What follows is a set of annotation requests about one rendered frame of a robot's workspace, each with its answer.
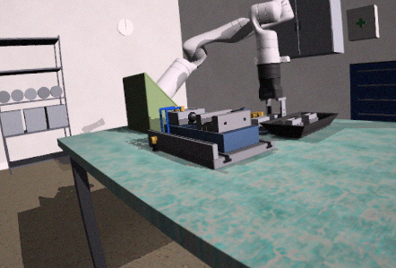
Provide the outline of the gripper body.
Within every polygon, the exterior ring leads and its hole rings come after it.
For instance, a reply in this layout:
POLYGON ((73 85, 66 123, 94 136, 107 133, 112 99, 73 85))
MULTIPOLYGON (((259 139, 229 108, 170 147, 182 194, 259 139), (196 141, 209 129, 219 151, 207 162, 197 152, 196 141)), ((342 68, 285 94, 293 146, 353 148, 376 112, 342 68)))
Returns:
POLYGON ((257 49, 259 99, 283 98, 280 85, 280 63, 287 62, 290 62, 289 56, 280 57, 278 48, 257 49))

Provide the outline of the yellow block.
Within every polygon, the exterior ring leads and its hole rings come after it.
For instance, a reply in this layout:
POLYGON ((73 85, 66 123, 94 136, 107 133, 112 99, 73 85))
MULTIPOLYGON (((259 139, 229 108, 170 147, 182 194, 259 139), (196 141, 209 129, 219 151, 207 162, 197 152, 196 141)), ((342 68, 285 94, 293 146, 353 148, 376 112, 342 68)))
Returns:
POLYGON ((263 112, 253 112, 253 113, 250 113, 250 115, 251 115, 251 118, 263 117, 263 112), (255 114, 255 113, 257 113, 257 114, 255 114))

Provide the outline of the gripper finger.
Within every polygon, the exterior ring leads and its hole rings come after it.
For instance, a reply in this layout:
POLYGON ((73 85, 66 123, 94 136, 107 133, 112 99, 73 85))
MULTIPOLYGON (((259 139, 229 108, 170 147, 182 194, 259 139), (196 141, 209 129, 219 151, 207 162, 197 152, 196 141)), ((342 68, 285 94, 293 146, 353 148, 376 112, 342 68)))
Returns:
POLYGON ((271 114, 271 99, 260 99, 260 101, 266 100, 266 116, 271 114))
POLYGON ((276 99, 276 101, 280 101, 281 100, 281 102, 280 102, 280 116, 281 117, 286 116, 285 99, 286 99, 286 97, 276 99))

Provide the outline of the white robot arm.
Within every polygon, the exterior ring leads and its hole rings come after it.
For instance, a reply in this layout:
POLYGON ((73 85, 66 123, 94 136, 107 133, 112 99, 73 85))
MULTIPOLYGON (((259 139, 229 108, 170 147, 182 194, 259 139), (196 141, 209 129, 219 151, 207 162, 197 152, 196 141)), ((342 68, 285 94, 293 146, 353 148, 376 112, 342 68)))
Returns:
POLYGON ((236 43, 255 34, 257 49, 277 48, 277 33, 267 29, 292 20, 294 14, 288 0, 272 0, 252 5, 248 17, 188 39, 182 46, 188 59, 177 58, 156 82, 158 86, 172 99, 207 57, 204 45, 212 42, 236 43))

